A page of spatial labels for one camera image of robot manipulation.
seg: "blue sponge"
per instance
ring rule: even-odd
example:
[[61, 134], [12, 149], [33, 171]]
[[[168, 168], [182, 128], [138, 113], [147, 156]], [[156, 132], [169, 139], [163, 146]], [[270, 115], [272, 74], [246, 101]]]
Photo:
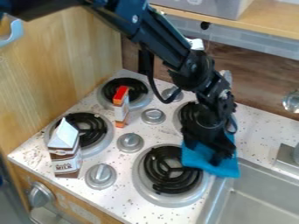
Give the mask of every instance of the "blue sponge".
[[[234, 142], [233, 135], [228, 136]], [[239, 178], [240, 170], [238, 166], [237, 152], [234, 152], [233, 158], [223, 159], [219, 166], [213, 166], [209, 163], [214, 150], [198, 143], [194, 150], [188, 149], [182, 144], [182, 164], [184, 166], [202, 169], [221, 178]]]

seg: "metal sink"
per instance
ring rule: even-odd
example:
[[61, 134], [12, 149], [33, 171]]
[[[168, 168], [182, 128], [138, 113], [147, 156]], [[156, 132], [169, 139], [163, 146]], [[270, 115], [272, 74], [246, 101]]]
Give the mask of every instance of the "metal sink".
[[198, 224], [298, 224], [299, 180], [239, 159], [241, 178], [216, 178]]

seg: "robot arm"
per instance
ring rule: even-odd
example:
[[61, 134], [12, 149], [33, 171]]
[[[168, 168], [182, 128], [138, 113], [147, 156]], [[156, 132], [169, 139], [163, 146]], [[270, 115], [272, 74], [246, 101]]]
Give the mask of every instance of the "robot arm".
[[149, 84], [160, 101], [172, 102], [182, 89], [197, 96], [198, 103], [190, 106], [192, 119], [187, 116], [181, 121], [189, 148], [194, 148], [199, 141], [214, 149], [216, 153], [211, 161], [214, 165], [233, 155], [235, 146], [226, 137], [226, 125], [236, 108], [229, 83], [214, 69], [213, 59], [202, 51], [193, 51], [189, 41], [150, 7], [147, 0], [0, 0], [0, 11], [29, 21], [75, 5], [87, 8], [139, 43], [145, 59], [150, 60], [150, 51], [163, 60], [178, 89], [169, 99], [163, 99], [156, 90], [148, 63]]

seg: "red and white carton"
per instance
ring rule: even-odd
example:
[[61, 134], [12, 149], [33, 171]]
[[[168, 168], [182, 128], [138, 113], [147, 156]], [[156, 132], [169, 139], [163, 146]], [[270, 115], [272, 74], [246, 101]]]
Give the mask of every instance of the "red and white carton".
[[120, 86], [113, 98], [115, 108], [115, 126], [123, 128], [129, 116], [129, 88]]

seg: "oven knob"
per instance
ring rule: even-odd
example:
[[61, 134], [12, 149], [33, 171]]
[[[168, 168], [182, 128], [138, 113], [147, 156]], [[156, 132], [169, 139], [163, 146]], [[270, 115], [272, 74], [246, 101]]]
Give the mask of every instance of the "oven knob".
[[[162, 92], [162, 97], [166, 100], [169, 97], [171, 97], [171, 95], [177, 90], [177, 87], [171, 87], [171, 88], [166, 88], [163, 92]], [[180, 102], [182, 101], [184, 98], [184, 94], [183, 92], [180, 92], [177, 97], [174, 99], [174, 102]]]
[[127, 133], [117, 139], [116, 145], [120, 151], [134, 153], [143, 148], [144, 141], [135, 133]]
[[89, 168], [85, 181], [89, 187], [95, 190], [103, 190], [116, 181], [116, 171], [111, 165], [97, 164]]
[[54, 195], [43, 184], [34, 182], [29, 192], [29, 202], [32, 207], [43, 207], [47, 203], [54, 201]]
[[158, 108], [149, 108], [144, 110], [142, 113], [142, 120], [147, 124], [163, 123], [165, 119], [165, 113]]

